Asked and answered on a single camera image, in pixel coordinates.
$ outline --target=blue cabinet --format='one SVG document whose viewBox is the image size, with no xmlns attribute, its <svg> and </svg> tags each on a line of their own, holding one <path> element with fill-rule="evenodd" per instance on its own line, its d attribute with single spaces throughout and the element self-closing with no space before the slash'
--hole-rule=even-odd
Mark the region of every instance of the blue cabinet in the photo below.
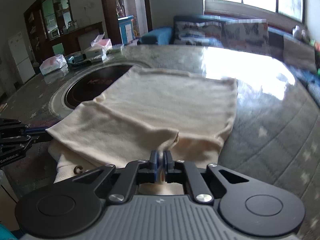
<svg viewBox="0 0 320 240">
<path fill-rule="evenodd" d="M 127 44 L 128 42 L 135 39 L 132 20 L 133 15 L 118 19 L 123 44 Z"/>
</svg>

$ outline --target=white refrigerator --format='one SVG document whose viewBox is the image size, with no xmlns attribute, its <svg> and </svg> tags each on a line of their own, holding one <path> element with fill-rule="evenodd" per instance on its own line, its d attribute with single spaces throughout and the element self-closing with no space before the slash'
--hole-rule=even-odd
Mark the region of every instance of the white refrigerator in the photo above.
<svg viewBox="0 0 320 240">
<path fill-rule="evenodd" d="M 23 41 L 22 33 L 19 32 L 8 40 L 10 52 L 16 65 L 18 78 L 22 84 L 26 83 L 30 78 L 35 75 L 32 64 L 29 59 L 26 46 Z"/>
</svg>

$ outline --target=wooden door frame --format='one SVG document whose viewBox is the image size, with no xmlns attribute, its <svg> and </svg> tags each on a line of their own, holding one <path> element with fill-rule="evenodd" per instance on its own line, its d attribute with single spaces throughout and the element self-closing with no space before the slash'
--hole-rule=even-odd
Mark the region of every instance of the wooden door frame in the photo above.
<svg viewBox="0 0 320 240">
<path fill-rule="evenodd" d="M 102 9 L 104 14 L 104 20 L 107 27 L 108 38 L 111 39 L 112 44 L 122 43 L 120 28 L 118 23 L 118 17 L 116 13 L 116 1 L 115 0 L 101 0 Z M 150 1 L 144 0 L 146 7 L 146 16 L 148 31 L 152 30 L 151 22 L 151 10 L 150 10 Z"/>
</svg>

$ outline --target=cloth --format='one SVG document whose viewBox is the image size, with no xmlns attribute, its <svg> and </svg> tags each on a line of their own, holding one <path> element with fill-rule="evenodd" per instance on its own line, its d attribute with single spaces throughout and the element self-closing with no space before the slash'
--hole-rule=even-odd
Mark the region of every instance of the cloth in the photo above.
<svg viewBox="0 0 320 240">
<path fill-rule="evenodd" d="M 317 72 L 314 47 L 304 44 L 288 35 L 284 35 L 283 40 L 284 63 L 296 68 L 309 70 L 313 73 Z"/>
<path fill-rule="evenodd" d="M 56 181 L 106 163 L 122 168 L 170 150 L 198 167 L 217 163 L 236 115 L 236 80 L 206 79 L 167 69 L 132 67 L 93 101 L 47 129 Z"/>
</svg>

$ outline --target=marble tabletop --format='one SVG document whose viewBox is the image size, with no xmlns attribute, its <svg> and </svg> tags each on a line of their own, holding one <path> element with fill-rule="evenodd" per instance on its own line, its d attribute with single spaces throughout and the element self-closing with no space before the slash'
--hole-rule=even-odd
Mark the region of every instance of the marble tabletop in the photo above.
<svg viewBox="0 0 320 240">
<path fill-rule="evenodd" d="M 201 46 L 135 46 L 108 56 L 103 65 L 132 62 L 200 73 L 207 78 L 238 79 L 237 114 L 219 164 L 296 194 L 307 213 L 303 239 L 320 235 L 319 108 L 285 65 L 267 56 Z M 35 76 L 8 100 L 2 118 L 33 126 L 51 126 L 52 95 L 88 68 Z M 56 162 L 48 143 L 34 145 L 27 157 L 4 171 L 18 197 L 54 181 Z"/>
</svg>

